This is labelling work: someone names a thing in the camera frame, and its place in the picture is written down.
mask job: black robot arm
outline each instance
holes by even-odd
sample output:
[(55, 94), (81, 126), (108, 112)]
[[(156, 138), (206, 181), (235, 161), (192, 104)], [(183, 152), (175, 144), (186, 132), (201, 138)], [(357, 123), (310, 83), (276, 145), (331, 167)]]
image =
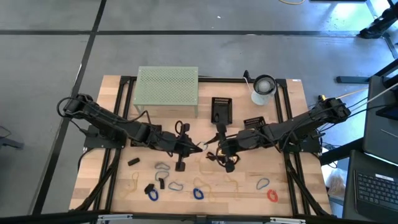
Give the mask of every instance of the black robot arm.
[(349, 109), (340, 99), (329, 98), (319, 102), (310, 111), (300, 114), (283, 123), (266, 124), (264, 119), (249, 119), (260, 121), (245, 125), (245, 130), (239, 131), (228, 138), (223, 124), (217, 125), (218, 133), (211, 142), (218, 142), (215, 159), (226, 168), (227, 172), (234, 171), (237, 163), (237, 153), (259, 147), (275, 146), (280, 152), (291, 145), (297, 145), (308, 138), (310, 133), (326, 123), (344, 122), (351, 114)]
[(162, 131), (161, 125), (142, 123), (133, 120), (126, 120), (95, 103), (91, 96), (79, 94), (74, 98), (64, 98), (68, 100), (63, 108), (63, 117), (85, 119), (99, 129), (98, 135), (102, 138), (114, 141), (125, 139), (126, 137), (137, 146), (149, 147), (158, 151), (167, 152), (170, 156), (178, 154), (176, 171), (184, 171), (185, 163), (183, 158), (192, 153), (202, 152), (203, 150), (192, 143), (191, 138), (186, 134), (190, 125), (180, 123), (178, 136), (173, 133)]

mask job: laptop keyboard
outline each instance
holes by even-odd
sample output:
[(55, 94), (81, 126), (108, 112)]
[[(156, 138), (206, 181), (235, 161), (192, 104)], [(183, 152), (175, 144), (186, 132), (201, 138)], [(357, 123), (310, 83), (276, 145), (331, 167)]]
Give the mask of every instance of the laptop keyboard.
[(356, 172), (356, 186), (357, 199), (398, 210), (398, 182)]

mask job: gray floor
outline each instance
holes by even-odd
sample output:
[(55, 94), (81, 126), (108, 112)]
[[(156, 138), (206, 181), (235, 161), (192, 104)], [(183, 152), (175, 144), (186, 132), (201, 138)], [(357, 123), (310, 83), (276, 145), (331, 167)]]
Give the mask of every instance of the gray floor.
[[(382, 4), (372, 0), (380, 13)], [(0, 29), (91, 30), (100, 1), (1, 1)], [(108, 0), (100, 30), (360, 30), (373, 20), (367, 5), (278, 0)], [(24, 215), (51, 150), (60, 118), (55, 105), (75, 81), (87, 35), (0, 35), (0, 125), (24, 141), (23, 151), (0, 150), (0, 217)], [(80, 92), (96, 97), (103, 75), (135, 75), (138, 66), (199, 66), (200, 75), (263, 73), (302, 79), (307, 103), (363, 85), (336, 84), (337, 75), (369, 76), (393, 60), (383, 39), (240, 35), (97, 36)], [(366, 91), (344, 98), (351, 105)], [(327, 131), (344, 144), (363, 135), (364, 114)], [(64, 212), (76, 179), (84, 137), (70, 126), (44, 206)], [(346, 169), (346, 161), (339, 162)]]

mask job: perforated lid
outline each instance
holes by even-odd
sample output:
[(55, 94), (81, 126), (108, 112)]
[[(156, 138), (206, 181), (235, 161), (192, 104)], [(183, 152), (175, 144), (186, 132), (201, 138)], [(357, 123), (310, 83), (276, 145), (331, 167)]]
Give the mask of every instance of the perforated lid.
[(139, 67), (135, 105), (197, 105), (198, 67)]

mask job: wooden tabletop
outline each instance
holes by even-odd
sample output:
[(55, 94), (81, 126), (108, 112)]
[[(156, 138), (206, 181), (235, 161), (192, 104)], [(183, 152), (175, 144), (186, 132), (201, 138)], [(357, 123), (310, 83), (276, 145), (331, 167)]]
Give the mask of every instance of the wooden tabletop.
[[(107, 110), (112, 111), (114, 108), (119, 80), (120, 76), (114, 75), (106, 75), (103, 78), (97, 102)], [(287, 80), (287, 85), (293, 116), (306, 112), (308, 109), (301, 81)], [(119, 115), (123, 112), (126, 92), (127, 85), (123, 92)], [(286, 120), (283, 93), (281, 90), (279, 92)], [(211, 97), (213, 96), (233, 99), (233, 123), (227, 126), (227, 134), (237, 133), (244, 128), (244, 119), (257, 116), (263, 116), (267, 123), (277, 123), (275, 101), (270, 100), (267, 106), (255, 105), (250, 99), (250, 92), (245, 83), (200, 82), (198, 118), (195, 118), (190, 106), (146, 106), (145, 109), (148, 110), (152, 123), (161, 124), (165, 131), (174, 133), (175, 122), (181, 120), (191, 124), (187, 134), (193, 142), (208, 141), (216, 134), (216, 127), (210, 122)], [(131, 104), (128, 118), (133, 119), (137, 115), (136, 109)], [(139, 121), (147, 122), (146, 118), (141, 118)], [(210, 144), (207, 150), (215, 152), (216, 143)], [(178, 156), (169, 157), (165, 152), (144, 147), (124, 148), (121, 153), (111, 211), (209, 215), (292, 215), (283, 155), (274, 147), (240, 152), (241, 160), (236, 164), (235, 171), (229, 174), (215, 161), (206, 159), (205, 154), (205, 152), (192, 154), (184, 159), (185, 172), (175, 172), (174, 167)], [(300, 155), (307, 188), (323, 209), (330, 213), (319, 160), (309, 153), (302, 152)], [(103, 156), (104, 149), (94, 149), (82, 159), (70, 208), (79, 206), (97, 184)], [(141, 161), (129, 167), (127, 162), (136, 157), (139, 157)], [(171, 167), (170, 175), (165, 180), (165, 190), (160, 190), (159, 183), (155, 181), (155, 173), (158, 170), (154, 167), (158, 162), (164, 162)], [(257, 190), (257, 181), (263, 177), (268, 178), (270, 184), (262, 190)], [(172, 181), (183, 184), (183, 190), (177, 192), (168, 189), (167, 186)], [(149, 200), (144, 193), (144, 188), (150, 183), (155, 184), (159, 193), (159, 199), (156, 202)], [(203, 200), (196, 200), (193, 197), (192, 190), (198, 186), (205, 193)], [(267, 198), (266, 193), (269, 189), (277, 192), (278, 202), (271, 202)], [(104, 187), (100, 208), (104, 208), (107, 192), (108, 185)], [(303, 213), (301, 194), (297, 186), (295, 186), (295, 192), (299, 212)]]

